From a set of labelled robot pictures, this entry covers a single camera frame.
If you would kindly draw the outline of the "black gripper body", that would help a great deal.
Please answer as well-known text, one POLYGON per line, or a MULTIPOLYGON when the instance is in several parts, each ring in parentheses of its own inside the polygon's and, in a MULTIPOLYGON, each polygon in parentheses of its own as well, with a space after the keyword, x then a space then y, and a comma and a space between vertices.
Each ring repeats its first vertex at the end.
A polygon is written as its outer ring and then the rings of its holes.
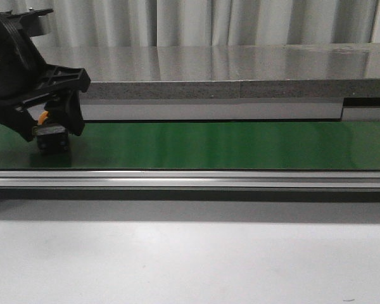
POLYGON ((44 35, 41 18, 53 9, 0 12, 0 106, 64 91, 86 92, 91 80, 83 68, 50 65, 31 38, 44 35))

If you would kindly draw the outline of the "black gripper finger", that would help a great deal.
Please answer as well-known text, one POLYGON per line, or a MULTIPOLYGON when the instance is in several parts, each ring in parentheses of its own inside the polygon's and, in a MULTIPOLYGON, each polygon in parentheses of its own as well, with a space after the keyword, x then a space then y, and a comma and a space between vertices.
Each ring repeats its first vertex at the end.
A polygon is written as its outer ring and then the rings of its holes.
POLYGON ((17 132, 27 142, 34 139, 32 130, 36 126, 36 121, 28 111, 0 106, 0 124, 17 132))
POLYGON ((55 121, 76 136, 82 134, 85 123, 78 91, 61 92, 60 103, 55 107, 55 121))

